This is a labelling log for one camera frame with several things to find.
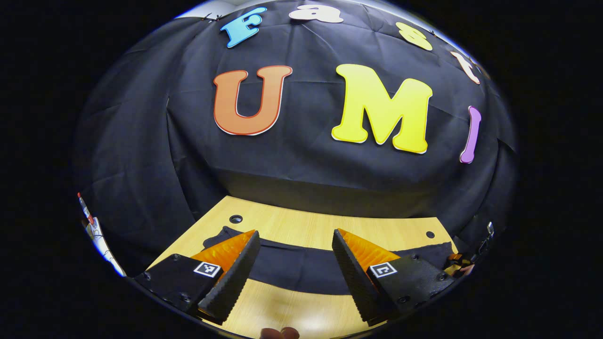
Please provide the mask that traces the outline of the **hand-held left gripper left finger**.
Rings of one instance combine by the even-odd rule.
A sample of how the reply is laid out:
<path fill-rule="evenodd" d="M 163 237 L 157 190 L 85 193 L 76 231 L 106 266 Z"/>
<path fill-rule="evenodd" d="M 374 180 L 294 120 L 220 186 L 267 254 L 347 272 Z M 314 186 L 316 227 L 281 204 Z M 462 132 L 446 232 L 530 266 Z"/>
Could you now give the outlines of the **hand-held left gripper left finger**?
<path fill-rule="evenodd" d="M 189 315 L 217 324 L 228 319 L 261 247 L 250 230 L 187 257 L 172 254 L 134 281 Z"/>

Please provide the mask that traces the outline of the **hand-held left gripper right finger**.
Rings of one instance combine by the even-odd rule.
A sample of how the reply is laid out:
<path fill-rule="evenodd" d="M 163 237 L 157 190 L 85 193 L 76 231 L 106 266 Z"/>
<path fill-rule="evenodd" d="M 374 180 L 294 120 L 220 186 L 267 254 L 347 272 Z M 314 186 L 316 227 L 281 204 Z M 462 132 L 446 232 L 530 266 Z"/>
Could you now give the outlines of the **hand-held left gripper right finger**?
<path fill-rule="evenodd" d="M 343 229 L 332 248 L 360 317 L 373 326 L 413 313 L 455 278 L 415 251 L 398 256 Z"/>

